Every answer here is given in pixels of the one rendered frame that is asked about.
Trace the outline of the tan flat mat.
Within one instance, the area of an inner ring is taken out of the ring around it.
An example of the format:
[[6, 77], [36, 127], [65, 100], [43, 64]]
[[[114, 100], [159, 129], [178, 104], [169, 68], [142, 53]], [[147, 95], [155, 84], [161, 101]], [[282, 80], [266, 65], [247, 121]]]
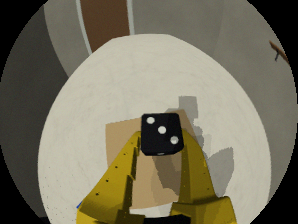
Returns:
[[[177, 113], [180, 117], [181, 128], [192, 135], [198, 143], [184, 109], [166, 113]], [[141, 118], [106, 124], [108, 168], [136, 131], [141, 131]], [[140, 150], [136, 169], [130, 209], [151, 208], [178, 201], [181, 183], [181, 153], [145, 156]]]

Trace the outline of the black die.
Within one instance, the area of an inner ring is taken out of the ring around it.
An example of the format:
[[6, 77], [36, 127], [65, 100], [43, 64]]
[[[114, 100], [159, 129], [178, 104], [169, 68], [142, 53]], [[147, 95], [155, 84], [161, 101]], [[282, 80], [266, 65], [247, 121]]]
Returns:
[[173, 155], [183, 148], [181, 123], [177, 113], [141, 116], [140, 150], [145, 156]]

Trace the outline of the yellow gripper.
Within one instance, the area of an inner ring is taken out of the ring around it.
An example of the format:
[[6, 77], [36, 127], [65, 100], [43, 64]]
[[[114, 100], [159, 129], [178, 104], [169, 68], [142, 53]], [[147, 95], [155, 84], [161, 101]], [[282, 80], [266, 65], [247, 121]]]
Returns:
[[141, 131], [136, 131], [77, 209], [76, 224], [237, 224], [229, 196], [217, 197], [200, 145], [182, 129], [178, 202], [167, 217], [130, 214]]

